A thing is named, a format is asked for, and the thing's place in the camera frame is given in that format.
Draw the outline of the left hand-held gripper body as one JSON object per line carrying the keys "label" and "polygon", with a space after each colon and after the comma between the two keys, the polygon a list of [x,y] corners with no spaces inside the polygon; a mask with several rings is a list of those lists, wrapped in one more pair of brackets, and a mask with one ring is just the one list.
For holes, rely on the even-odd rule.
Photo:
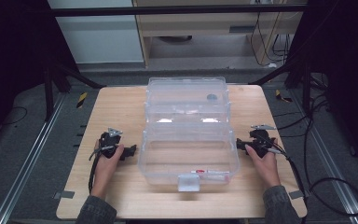
{"label": "left hand-held gripper body", "polygon": [[114,128],[109,128],[104,132],[99,140],[101,154],[110,159],[116,153],[121,135],[122,131]]}

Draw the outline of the red and white label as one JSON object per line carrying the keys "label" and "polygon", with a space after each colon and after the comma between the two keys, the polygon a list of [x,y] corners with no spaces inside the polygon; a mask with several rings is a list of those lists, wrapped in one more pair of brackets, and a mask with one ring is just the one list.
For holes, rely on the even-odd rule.
{"label": "red and white label", "polygon": [[229,171],[215,171],[215,170],[194,170],[191,171],[191,174],[196,174],[202,180],[211,180],[211,181],[222,181],[228,182],[230,179]]}

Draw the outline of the yellow and black tape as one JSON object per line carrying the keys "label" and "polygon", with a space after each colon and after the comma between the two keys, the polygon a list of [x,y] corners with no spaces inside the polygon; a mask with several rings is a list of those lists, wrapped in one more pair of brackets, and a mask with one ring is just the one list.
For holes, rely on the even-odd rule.
{"label": "yellow and black tape", "polygon": [[85,102],[87,96],[88,96],[88,93],[87,93],[87,92],[82,92],[82,93],[80,94],[79,99],[78,99],[78,101],[77,101],[77,103],[76,103],[76,108],[82,107],[82,105],[84,104],[84,102]]}
{"label": "yellow and black tape", "polygon": [[276,91],[275,91],[275,97],[276,97],[276,99],[281,100],[281,101],[284,101],[284,102],[287,102],[287,103],[292,103],[292,102],[293,102],[292,98],[290,98],[290,97],[283,97],[282,94],[281,94],[281,92],[280,92],[279,90],[276,90]]}

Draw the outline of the light wooden desk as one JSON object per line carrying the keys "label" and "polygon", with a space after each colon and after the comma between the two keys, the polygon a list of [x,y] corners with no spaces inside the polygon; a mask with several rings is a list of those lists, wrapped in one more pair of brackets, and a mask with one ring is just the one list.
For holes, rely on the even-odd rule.
{"label": "light wooden desk", "polygon": [[[131,0],[136,7],[203,6],[203,5],[279,5],[305,4],[308,0]],[[138,15],[142,38],[184,35],[247,34],[256,61],[272,61],[269,52],[277,35],[293,35],[301,21],[300,12],[253,12]]]}

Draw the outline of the clear plastic storage box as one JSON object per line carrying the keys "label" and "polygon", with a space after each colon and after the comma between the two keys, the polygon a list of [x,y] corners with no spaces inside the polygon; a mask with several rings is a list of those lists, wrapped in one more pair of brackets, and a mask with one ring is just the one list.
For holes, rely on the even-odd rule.
{"label": "clear plastic storage box", "polygon": [[[145,94],[145,129],[138,168],[151,185],[182,192],[225,185],[240,162],[223,77],[152,77]],[[202,180],[194,170],[229,171],[228,182]]]}

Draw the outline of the black horizontal frame bar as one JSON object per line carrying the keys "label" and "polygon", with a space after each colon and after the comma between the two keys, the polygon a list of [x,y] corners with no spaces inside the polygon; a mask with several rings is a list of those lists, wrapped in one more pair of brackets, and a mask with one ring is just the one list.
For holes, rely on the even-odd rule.
{"label": "black horizontal frame bar", "polygon": [[282,5],[205,5],[165,7],[103,7],[51,9],[55,17],[76,16],[124,16],[124,15],[172,15],[211,13],[253,13],[253,12],[299,12],[308,9],[307,4]]}

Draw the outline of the aluminium floor rail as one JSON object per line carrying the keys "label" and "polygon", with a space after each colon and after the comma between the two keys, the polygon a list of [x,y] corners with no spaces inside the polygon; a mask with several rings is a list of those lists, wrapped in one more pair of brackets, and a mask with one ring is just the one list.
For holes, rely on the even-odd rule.
{"label": "aluminium floor rail", "polygon": [[46,144],[49,134],[62,110],[62,104],[66,98],[65,93],[59,93],[53,106],[53,112],[50,118],[44,122],[38,136],[34,140],[21,169],[19,170],[7,196],[0,205],[0,224],[7,224],[13,209],[29,179],[31,172],[39,158],[39,155]]}
{"label": "aluminium floor rail", "polygon": [[[327,151],[326,144],[313,122],[313,107],[310,106],[310,112],[307,114],[302,108],[302,99],[299,94],[295,91],[290,91],[290,93],[293,96],[294,103],[300,114],[305,117],[304,123],[306,125],[306,131],[304,134],[303,145],[304,172],[306,175],[307,185],[309,186],[309,193],[330,211],[347,217],[351,221],[351,224],[358,224],[358,189],[344,178],[331,154]],[[307,164],[307,148],[309,141],[312,142],[313,148],[318,154],[318,158],[326,171],[326,177],[321,177],[315,181],[310,180],[309,168]],[[324,197],[317,194],[316,189],[322,184],[330,184],[332,186],[341,203],[339,208],[334,207]]]}

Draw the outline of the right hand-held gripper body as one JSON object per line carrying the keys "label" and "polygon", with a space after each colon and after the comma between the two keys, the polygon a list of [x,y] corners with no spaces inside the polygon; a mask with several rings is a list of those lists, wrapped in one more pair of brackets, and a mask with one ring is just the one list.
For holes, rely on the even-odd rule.
{"label": "right hand-held gripper body", "polygon": [[275,137],[270,138],[268,133],[268,130],[275,130],[275,127],[260,124],[252,125],[252,128],[253,130],[249,132],[250,137],[253,138],[251,147],[260,158],[263,158],[275,143]]}

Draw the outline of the black metal stand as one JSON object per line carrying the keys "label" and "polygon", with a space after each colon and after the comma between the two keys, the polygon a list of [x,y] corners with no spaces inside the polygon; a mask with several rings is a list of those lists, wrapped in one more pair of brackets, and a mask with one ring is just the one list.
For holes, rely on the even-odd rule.
{"label": "black metal stand", "polygon": [[52,86],[56,85],[59,89],[59,92],[68,92],[71,90],[71,85],[66,77],[73,77],[78,81],[86,84],[93,89],[104,88],[104,85],[98,84],[84,76],[82,76],[75,69],[69,68],[61,63],[57,63],[54,60],[46,60],[43,63],[43,78],[45,86],[45,97],[46,97],[46,118],[45,121],[48,121],[54,112],[53,105],[53,91]]}
{"label": "black metal stand", "polygon": [[284,86],[293,89],[302,84],[302,108],[309,114],[310,112],[310,65],[307,60],[294,58],[286,62],[285,65],[275,69],[264,77],[250,82],[250,85],[264,85],[273,78],[287,73],[288,76],[284,81]]}

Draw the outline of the white cabinet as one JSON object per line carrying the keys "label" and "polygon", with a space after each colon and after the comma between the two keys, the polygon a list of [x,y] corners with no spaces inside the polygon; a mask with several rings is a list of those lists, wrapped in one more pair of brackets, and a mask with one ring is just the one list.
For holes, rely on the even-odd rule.
{"label": "white cabinet", "polygon": [[[131,7],[131,0],[48,0],[52,9]],[[127,16],[56,18],[78,64],[142,63],[136,19]]]}

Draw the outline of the person's right hand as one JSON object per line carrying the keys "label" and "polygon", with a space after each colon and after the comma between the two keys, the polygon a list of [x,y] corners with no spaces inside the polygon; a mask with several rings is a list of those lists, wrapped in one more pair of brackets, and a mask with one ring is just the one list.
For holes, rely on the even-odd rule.
{"label": "person's right hand", "polygon": [[252,147],[246,145],[245,148],[266,188],[280,186],[281,181],[275,154],[268,152],[263,158],[260,158]]}

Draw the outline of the person's left hand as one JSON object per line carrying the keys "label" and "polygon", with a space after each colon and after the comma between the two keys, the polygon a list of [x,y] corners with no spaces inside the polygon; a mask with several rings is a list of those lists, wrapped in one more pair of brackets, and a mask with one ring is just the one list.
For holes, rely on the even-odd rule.
{"label": "person's left hand", "polygon": [[100,157],[95,168],[93,187],[90,192],[92,196],[102,200],[105,199],[107,188],[117,169],[117,164],[123,151],[124,146],[119,144],[115,154],[110,159],[107,159],[105,156]]}

